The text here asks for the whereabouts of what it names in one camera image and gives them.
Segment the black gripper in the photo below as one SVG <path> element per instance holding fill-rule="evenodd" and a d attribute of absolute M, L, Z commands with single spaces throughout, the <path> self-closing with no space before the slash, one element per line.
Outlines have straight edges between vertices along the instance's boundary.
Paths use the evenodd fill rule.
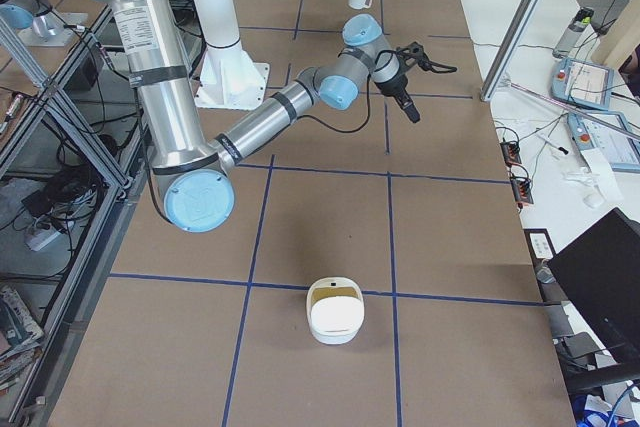
<path fill-rule="evenodd" d="M 383 96 L 396 100 L 398 106 L 412 123 L 419 121 L 419 111 L 406 90 L 408 79 L 405 74 L 396 74 L 389 80 L 376 82 L 375 85 Z"/>

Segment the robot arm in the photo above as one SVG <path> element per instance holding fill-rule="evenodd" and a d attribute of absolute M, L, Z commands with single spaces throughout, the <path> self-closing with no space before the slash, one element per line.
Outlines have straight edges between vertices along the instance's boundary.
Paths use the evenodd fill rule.
<path fill-rule="evenodd" d="M 230 215 L 235 194 L 229 171 L 275 139 L 318 102 L 344 110 L 363 86 L 396 100 L 411 121 L 419 113 L 407 92 L 407 72 L 423 56 L 412 43 L 392 48 L 377 20 L 349 19 L 334 63 L 303 70 L 266 95 L 268 66 L 244 50 L 233 0 L 193 0 L 206 52 L 201 86 L 190 65 L 170 0 L 100 0 L 118 28 L 129 82 L 147 117 L 155 155 L 152 196 L 166 220 L 187 232 L 206 232 Z"/>

